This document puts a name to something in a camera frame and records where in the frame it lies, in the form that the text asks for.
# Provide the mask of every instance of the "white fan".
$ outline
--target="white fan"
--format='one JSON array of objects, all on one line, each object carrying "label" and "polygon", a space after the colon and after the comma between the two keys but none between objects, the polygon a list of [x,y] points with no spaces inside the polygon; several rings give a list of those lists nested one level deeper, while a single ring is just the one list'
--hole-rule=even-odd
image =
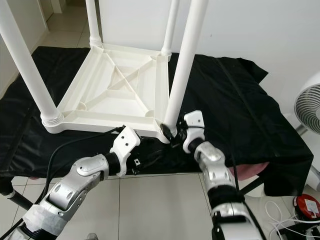
[{"label": "white fan", "polygon": [[[301,125],[296,131],[302,135],[307,130],[320,134],[320,72],[303,86],[294,103],[294,112]],[[320,172],[312,165],[306,183],[320,191]]]}]

